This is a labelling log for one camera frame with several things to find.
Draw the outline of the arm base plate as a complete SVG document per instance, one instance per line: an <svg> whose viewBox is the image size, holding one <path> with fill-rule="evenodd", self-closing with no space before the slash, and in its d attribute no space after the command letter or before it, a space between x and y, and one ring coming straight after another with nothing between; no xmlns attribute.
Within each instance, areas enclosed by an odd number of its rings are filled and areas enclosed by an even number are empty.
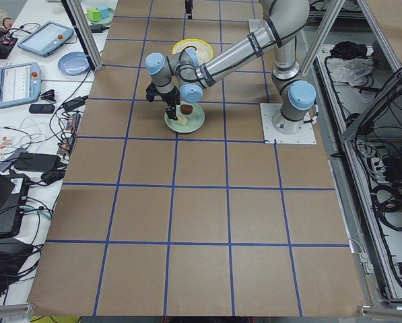
<svg viewBox="0 0 402 323"><path fill-rule="evenodd" d="M286 120L281 115L282 104L261 103L263 138L266 144L316 145L309 111L299 121Z"/></svg>

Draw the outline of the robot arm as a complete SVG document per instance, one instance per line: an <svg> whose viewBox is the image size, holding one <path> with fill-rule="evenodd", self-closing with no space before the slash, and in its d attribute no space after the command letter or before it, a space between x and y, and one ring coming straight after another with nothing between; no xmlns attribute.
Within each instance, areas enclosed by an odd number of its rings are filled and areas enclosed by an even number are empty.
<svg viewBox="0 0 402 323"><path fill-rule="evenodd" d="M306 25L309 1L262 1L261 25L246 38L218 57L200 63L194 46L164 56L153 52L145 58L151 77L146 98L156 96L166 103L166 115L177 120L176 107L182 101L197 103L205 89L212 87L240 67L274 51L273 82L282 98L282 105L272 118L274 128L286 135L299 131L308 110L314 106L316 90L300 76L296 58L296 37Z"/></svg>

